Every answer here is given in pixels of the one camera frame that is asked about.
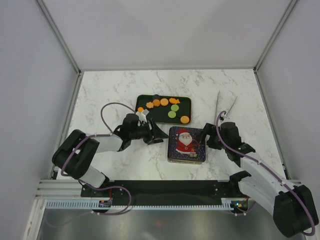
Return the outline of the tan sandwich cookie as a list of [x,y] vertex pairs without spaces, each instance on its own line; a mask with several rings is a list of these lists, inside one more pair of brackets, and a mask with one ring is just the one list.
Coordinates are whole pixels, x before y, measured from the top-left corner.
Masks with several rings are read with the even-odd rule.
[[186,115],[180,117],[180,122],[182,124],[188,124],[190,122],[190,118]]
[[161,104],[162,106],[167,106],[167,105],[169,104],[169,101],[168,101],[168,99],[166,99],[166,98],[162,98],[162,99],[160,100],[160,104]]

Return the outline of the gold tin lid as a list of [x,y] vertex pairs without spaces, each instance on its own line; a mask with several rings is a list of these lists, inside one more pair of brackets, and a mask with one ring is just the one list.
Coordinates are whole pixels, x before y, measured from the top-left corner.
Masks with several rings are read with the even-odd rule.
[[195,141],[202,129],[172,126],[169,129],[168,158],[206,160],[206,147]]

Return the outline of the metal serving tongs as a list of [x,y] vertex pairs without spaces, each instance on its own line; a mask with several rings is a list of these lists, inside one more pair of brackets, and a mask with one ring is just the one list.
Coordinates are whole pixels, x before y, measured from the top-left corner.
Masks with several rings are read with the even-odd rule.
[[214,122],[216,122],[217,119],[219,119],[220,121],[226,120],[231,110],[233,109],[237,99],[237,96],[233,96],[231,99],[227,101],[229,105],[226,105],[224,102],[224,98],[222,97],[222,93],[219,90],[216,95]]

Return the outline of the gold cookie tin box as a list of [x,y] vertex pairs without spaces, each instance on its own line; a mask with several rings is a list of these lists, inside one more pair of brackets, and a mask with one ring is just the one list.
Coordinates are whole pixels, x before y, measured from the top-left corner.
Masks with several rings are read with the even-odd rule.
[[188,159],[188,158],[168,158],[169,163],[174,164],[189,164],[189,165],[201,165],[206,160],[203,159]]

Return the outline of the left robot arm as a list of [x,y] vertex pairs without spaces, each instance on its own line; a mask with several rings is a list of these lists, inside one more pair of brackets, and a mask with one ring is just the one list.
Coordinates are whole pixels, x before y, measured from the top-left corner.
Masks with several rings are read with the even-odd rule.
[[168,138],[153,119],[141,121],[137,114],[128,113],[110,134],[87,135],[79,129],[73,130],[53,154],[52,163],[60,168],[61,174],[89,185],[98,197],[105,197],[110,190],[109,178],[92,166],[96,153],[122,152],[133,140],[153,145]]

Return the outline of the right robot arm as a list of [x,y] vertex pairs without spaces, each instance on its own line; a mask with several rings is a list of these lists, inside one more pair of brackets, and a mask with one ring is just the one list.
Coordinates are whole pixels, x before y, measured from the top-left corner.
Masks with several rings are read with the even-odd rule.
[[242,141],[234,122],[207,123],[195,140],[209,148],[224,150],[228,159],[242,169],[230,176],[229,193],[237,198],[243,194],[252,198],[272,215],[285,237],[316,233],[319,218],[309,188],[276,173],[253,147]]

